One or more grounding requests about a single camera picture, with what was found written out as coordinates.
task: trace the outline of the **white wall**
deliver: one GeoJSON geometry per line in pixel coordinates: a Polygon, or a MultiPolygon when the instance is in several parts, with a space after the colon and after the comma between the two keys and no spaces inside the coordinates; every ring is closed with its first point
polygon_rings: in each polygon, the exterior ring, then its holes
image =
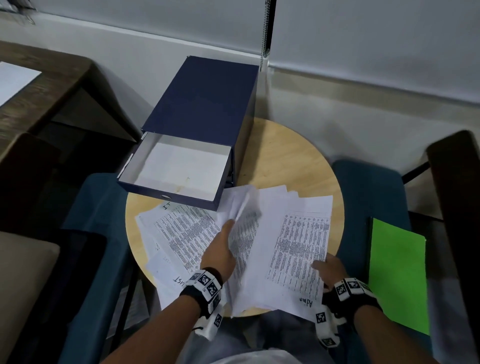
{"type": "MultiPolygon", "coordinates": [[[[32,17],[36,25],[0,14],[0,39],[91,58],[137,127],[188,55],[259,62],[257,55],[229,49],[49,14],[32,17]]],[[[353,157],[402,174],[425,160],[430,143],[465,128],[480,135],[478,107],[274,69],[261,75],[257,116],[299,132],[330,161],[353,157]]],[[[423,186],[412,189],[413,210],[425,205],[415,196],[431,193],[430,184],[423,186]]]]}

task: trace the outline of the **beige cushion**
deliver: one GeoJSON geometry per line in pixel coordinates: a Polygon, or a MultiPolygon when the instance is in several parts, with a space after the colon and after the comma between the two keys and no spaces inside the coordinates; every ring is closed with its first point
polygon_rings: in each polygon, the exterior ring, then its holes
{"type": "Polygon", "coordinates": [[[57,261],[56,244],[0,231],[0,364],[4,364],[57,261]]]}

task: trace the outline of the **blue chair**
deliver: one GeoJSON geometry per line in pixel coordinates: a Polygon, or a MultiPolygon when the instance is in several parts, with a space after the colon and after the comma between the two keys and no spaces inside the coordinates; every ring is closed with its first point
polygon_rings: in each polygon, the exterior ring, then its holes
{"type": "Polygon", "coordinates": [[[120,294],[130,248],[125,231],[127,192],[113,173],[95,173],[83,183],[62,229],[107,238],[105,253],[85,300],[68,327],[58,363],[98,363],[120,294]]]}
{"type": "MultiPolygon", "coordinates": [[[[365,279],[370,238],[370,218],[410,231],[407,197],[402,177],[388,168],[353,160],[338,160],[332,169],[342,191],[345,226],[337,256],[352,277],[365,279]]],[[[432,351],[430,337],[401,327],[421,346],[432,351]]],[[[369,363],[358,335],[340,327],[343,346],[332,351],[337,363],[369,363]]]]}

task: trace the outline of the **roller blind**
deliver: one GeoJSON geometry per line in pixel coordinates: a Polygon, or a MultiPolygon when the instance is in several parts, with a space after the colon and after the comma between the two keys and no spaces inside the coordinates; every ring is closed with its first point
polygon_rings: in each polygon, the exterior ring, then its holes
{"type": "Polygon", "coordinates": [[[263,0],[35,0],[40,12],[260,54],[263,0]]]}
{"type": "Polygon", "coordinates": [[[277,0],[269,65],[480,102],[480,2],[277,0]]]}

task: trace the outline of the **hand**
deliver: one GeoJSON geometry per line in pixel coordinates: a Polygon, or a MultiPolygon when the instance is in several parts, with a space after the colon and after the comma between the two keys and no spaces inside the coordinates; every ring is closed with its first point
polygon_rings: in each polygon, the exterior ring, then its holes
{"type": "Polygon", "coordinates": [[[222,231],[212,240],[208,248],[205,250],[204,255],[202,256],[202,261],[200,262],[200,269],[211,267],[218,270],[222,276],[224,284],[232,275],[237,263],[232,252],[228,248],[228,235],[234,224],[235,220],[228,220],[223,225],[222,231]]]}
{"type": "Polygon", "coordinates": [[[324,262],[314,260],[312,268],[318,270],[320,278],[329,290],[333,289],[335,283],[340,282],[343,278],[348,278],[347,271],[345,271],[345,267],[340,259],[330,253],[327,253],[327,258],[324,262]]]}

